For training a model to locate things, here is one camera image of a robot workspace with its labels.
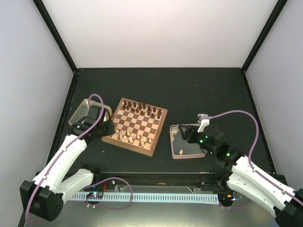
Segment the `light bishop tray corner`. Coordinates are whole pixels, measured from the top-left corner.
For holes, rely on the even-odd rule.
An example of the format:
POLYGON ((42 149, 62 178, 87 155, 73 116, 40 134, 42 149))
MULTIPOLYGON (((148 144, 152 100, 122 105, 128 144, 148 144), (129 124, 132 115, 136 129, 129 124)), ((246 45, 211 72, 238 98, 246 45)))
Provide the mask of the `light bishop tray corner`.
POLYGON ((174 137, 177 133, 178 133, 177 130, 172 130, 172 132, 171 132, 172 137, 174 137))

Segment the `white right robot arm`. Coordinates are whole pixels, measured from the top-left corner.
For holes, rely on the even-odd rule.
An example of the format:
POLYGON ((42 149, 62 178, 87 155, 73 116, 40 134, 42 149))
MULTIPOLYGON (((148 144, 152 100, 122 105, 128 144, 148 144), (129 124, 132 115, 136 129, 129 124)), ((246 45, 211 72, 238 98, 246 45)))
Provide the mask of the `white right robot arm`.
POLYGON ((217 125, 210 124, 202 131, 198 126, 179 125, 182 139, 198 144, 212 154, 223 169, 215 179, 216 187, 241 193, 266 209, 280 227, 303 225, 303 191, 295 191, 270 176, 240 150, 228 144, 217 125))

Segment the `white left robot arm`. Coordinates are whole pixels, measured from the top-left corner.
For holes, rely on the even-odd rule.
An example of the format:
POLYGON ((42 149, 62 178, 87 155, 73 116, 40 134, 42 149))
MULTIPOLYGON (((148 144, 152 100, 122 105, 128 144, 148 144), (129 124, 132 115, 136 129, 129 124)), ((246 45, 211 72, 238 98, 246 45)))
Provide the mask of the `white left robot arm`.
POLYGON ((100 175, 81 168, 64 180, 77 157, 92 143, 114 133, 109 106, 91 105, 88 113, 71 125, 61 147, 45 168, 32 181, 24 181, 20 197, 26 214, 32 213, 47 221, 55 220, 66 201, 82 188, 96 189, 100 175))

